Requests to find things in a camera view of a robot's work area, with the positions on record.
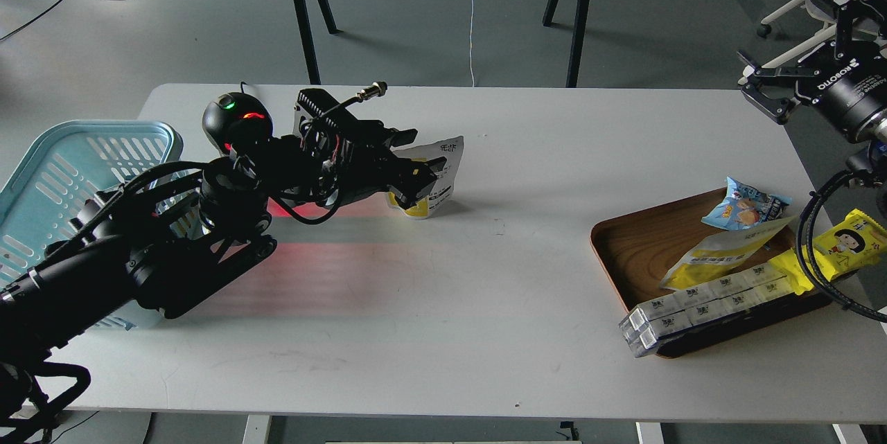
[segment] yellow packaging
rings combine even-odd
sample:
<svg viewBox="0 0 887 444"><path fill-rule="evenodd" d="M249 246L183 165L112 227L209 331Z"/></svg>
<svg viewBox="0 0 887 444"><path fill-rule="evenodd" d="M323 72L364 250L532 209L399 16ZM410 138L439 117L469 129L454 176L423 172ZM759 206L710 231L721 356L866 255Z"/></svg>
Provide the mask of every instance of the yellow packaging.
<svg viewBox="0 0 887 444"><path fill-rule="evenodd" d="M725 231L704 238L672 265L659 282L659 288L685 290L726 276L794 219L769 220L749 229Z"/></svg>
<svg viewBox="0 0 887 444"><path fill-rule="evenodd" d="M456 170L459 170L459 162L462 162L462 150L465 144L463 136L457 136L444 141L437 141L432 144L414 146L406 148L406 150L397 150L394 152L397 157L410 158L418 162L425 162L430 158L444 157L446 164L443 170L437 173L437 181L431 188L431 193L427 197L422 198L418 203L406 210L397 206L394 194L387 194L387 204L392 209L402 211L403 215L410 219L425 219L430 217L434 211L447 201L453 194L453 186L456 182Z"/></svg>
<svg viewBox="0 0 887 444"><path fill-rule="evenodd" d="M885 247L887 231L863 211L853 209L842 222L814 238L814 257L823 276L830 281L841 274L877 263ZM810 262L806 249L805 260ZM788 274L789 283L796 294L801 295L814 288L801 270L795 249L789 249L769 262Z"/></svg>

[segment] white cable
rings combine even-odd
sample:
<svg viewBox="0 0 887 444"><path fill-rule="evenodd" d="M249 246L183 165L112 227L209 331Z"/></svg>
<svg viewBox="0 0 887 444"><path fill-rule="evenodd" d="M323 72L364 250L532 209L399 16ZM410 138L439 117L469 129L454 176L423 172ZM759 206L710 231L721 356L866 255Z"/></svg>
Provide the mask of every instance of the white cable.
<svg viewBox="0 0 887 444"><path fill-rule="evenodd" d="M471 86L477 87L475 83L475 59L472 55L472 49L475 46L475 0L471 0L471 21L468 23L468 69L471 71Z"/></svg>

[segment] concrete floor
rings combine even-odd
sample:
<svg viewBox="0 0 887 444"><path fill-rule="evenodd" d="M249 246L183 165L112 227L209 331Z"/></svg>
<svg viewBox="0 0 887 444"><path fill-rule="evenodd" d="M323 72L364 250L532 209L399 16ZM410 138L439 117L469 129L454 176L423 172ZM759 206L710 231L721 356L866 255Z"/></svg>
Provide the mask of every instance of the concrete floor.
<svg viewBox="0 0 887 444"><path fill-rule="evenodd" d="M0 0L0 37L56 0ZM580 87L735 88L743 48L760 61L818 27L803 11L774 25L757 21L787 0L592 0ZM554 27L546 0L474 0L473 69L479 87L562 87L574 0L561 0ZM330 0L343 33L323 30L308 0L324 84L472 85L472 0ZM135 118L150 91L168 82L308 84L292 0L64 0L0 43L0 181L40 132L74 118ZM193 110L199 119L202 110ZM855 148L802 110L789 134L820 184ZM869 192L842 193L833 214L875 212ZM882 269L863 276L887 304ZM89 416L67 415L61 430ZM142 442L146 413L99 413L60 443ZM159 414L148 442L240 442L244 416ZM446 419L276 418L270 442L551 441L559 422ZM631 422L583 422L588 442L637 442ZM666 425L666 442L836 442L829 425Z"/></svg>

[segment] brown tray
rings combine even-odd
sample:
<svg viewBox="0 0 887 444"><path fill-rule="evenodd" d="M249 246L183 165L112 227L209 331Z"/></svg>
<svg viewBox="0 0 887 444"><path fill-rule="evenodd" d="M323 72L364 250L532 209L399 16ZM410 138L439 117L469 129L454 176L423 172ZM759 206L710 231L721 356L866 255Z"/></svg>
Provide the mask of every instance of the brown tray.
<svg viewBox="0 0 887 444"><path fill-rule="evenodd" d="M626 313L641 302L671 293L671 290L659 288L659 282L672 265L702 239L723 231L702 223L700 219L721 203L725 196L725 188L715 189L604 220L592 228L592 248ZM762 264L793 247L794 233L786 227L733 272ZM810 312L829 302L826 296L818 293L785 296L758 305L745 314L693 330L662 346L657 355L677 357Z"/></svg>

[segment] light blue basket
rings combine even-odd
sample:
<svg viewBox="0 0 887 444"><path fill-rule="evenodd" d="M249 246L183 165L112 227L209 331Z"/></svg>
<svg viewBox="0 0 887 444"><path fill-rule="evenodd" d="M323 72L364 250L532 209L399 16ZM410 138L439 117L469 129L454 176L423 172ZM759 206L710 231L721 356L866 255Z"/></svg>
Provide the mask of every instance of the light blue basket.
<svg viewBox="0 0 887 444"><path fill-rule="evenodd" d="M50 243L73 236L67 221L96 191L181 153L182 138L162 122L76 120L41 134L0 191L0 285L38 264ZM130 330L159 320L131 301L96 326Z"/></svg>

